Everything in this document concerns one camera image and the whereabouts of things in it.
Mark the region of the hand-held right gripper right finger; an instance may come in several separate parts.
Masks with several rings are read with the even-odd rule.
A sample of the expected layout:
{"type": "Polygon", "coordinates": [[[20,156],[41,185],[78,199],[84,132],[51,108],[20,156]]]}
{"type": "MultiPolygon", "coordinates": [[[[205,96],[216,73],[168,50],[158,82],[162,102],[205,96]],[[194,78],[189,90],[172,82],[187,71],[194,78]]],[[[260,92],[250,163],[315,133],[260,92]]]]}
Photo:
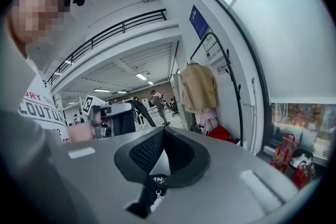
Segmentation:
{"type": "Polygon", "coordinates": [[[183,188],[194,185],[208,170],[211,157],[205,146],[170,127],[165,127],[152,137],[154,152],[150,157],[150,169],[166,152],[170,175],[165,180],[167,188],[183,188]]]}

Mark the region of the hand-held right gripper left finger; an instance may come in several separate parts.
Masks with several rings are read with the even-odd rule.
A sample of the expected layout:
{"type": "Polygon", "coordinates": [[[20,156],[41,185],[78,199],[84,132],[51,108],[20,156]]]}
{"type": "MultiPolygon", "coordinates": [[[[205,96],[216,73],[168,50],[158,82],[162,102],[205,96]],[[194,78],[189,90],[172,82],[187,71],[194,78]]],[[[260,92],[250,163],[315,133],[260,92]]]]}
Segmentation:
{"type": "Polygon", "coordinates": [[[114,163],[129,182],[143,184],[164,150],[164,127],[122,145],[114,154],[114,163]]]}

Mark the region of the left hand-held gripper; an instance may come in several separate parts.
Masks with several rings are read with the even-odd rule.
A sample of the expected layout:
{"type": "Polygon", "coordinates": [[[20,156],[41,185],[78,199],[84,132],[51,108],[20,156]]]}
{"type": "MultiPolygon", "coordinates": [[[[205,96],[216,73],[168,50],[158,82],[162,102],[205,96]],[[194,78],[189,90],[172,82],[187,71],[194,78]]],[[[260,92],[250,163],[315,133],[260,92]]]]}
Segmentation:
{"type": "Polygon", "coordinates": [[[117,103],[109,105],[103,100],[88,95],[82,106],[82,112],[94,128],[95,138],[107,138],[136,131],[134,105],[117,103]]]}

